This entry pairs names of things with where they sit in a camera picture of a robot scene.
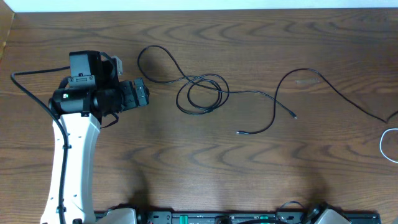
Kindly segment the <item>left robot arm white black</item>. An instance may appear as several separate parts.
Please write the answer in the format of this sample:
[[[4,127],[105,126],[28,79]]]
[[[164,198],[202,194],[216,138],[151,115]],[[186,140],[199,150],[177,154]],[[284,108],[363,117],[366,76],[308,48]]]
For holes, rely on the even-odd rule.
[[[55,152],[41,223],[95,223],[93,164],[102,119],[149,103],[143,79],[119,81],[123,65],[118,57],[86,50],[69,58],[71,75],[49,99]]]

